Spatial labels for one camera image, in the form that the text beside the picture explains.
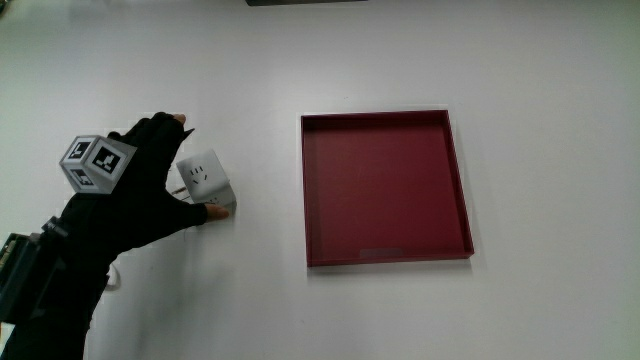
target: red square tray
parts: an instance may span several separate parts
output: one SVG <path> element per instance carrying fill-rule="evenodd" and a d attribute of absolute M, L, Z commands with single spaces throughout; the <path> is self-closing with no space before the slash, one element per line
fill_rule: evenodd
<path fill-rule="evenodd" d="M 446 110 L 302 116 L 307 266 L 466 259 Z"/>

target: white tabletop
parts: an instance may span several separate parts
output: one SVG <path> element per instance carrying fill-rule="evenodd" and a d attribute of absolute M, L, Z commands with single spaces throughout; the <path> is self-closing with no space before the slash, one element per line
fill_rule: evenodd
<path fill-rule="evenodd" d="M 122 254 L 87 359 L 635 359 L 631 3 L 15 1 L 1 229 L 60 214 L 76 135 L 183 112 L 176 160 L 215 149 L 236 214 Z M 300 114 L 434 105 L 455 120 L 476 254 L 307 270 Z"/>

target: black device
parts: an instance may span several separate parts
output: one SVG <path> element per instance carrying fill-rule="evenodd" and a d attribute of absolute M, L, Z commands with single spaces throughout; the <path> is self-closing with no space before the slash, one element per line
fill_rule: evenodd
<path fill-rule="evenodd" d="M 65 268 L 60 244 L 69 235 L 54 216 L 42 234 L 10 234 L 0 251 L 0 321 L 10 324 L 44 314 L 47 290 Z"/>

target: hand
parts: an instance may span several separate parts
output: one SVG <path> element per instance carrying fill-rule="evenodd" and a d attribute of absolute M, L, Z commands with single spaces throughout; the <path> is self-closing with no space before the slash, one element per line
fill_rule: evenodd
<path fill-rule="evenodd" d="M 60 220 L 69 227 L 62 257 L 86 276 L 104 275 L 118 254 L 179 230 L 224 219 L 213 204 L 187 204 L 165 189 L 167 173 L 185 138 L 184 115 L 157 113 L 141 119 L 124 136 L 109 138 L 137 147 L 110 195 L 76 194 Z"/>

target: white power socket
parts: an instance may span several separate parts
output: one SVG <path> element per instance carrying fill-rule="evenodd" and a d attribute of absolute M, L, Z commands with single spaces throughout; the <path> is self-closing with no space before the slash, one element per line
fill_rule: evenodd
<path fill-rule="evenodd" d="M 176 164 L 193 203 L 226 206 L 236 200 L 227 174 L 213 149 Z"/>

